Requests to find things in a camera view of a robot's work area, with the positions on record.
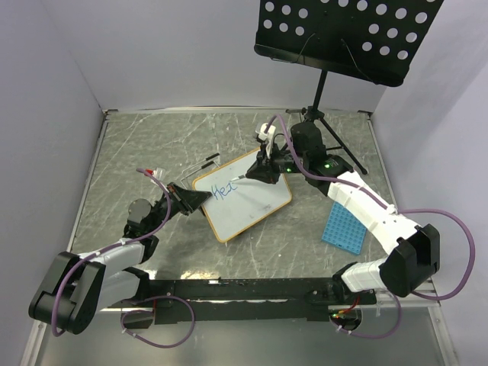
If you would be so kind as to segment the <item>white blue whiteboard marker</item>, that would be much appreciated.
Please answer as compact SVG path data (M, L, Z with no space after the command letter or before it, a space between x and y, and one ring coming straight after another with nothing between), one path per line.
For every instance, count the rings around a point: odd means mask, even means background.
M240 175L240 176L238 176L238 177L235 177L235 178L231 179L230 181L239 181L239 180L242 180L242 179L244 179L244 178L246 178L246 176L245 176L245 175Z

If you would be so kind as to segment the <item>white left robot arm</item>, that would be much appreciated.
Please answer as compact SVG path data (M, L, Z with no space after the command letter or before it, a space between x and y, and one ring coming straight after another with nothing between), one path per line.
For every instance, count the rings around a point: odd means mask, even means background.
M59 253L51 263L30 305L31 319L51 325L58 335L83 332L95 314L127 300L135 307L151 295L148 273L138 266L159 244L156 233L175 215L189 215L211 198L209 191L165 186L155 203L139 198L128 207L121 239L93 252Z

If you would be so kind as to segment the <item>yellow framed whiteboard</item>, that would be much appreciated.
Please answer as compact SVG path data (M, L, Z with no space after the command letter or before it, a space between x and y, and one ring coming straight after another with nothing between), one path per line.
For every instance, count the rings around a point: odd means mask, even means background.
M292 200L284 177L275 185L246 178L233 180L255 162L258 151L256 148L192 182L194 190L210 192L203 212L218 242L228 242Z

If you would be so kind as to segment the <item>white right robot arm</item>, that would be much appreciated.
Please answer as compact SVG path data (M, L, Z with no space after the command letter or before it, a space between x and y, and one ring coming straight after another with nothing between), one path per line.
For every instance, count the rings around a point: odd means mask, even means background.
M346 265L335 274L333 295L351 303L362 291L384 289L406 297L435 274L440 261L440 234L400 214L365 183L341 156L327 152L312 123L292 126L286 146L275 142L275 127L259 124L260 150L245 177L276 184L285 174L301 173L323 195L342 205L380 243L386 258Z

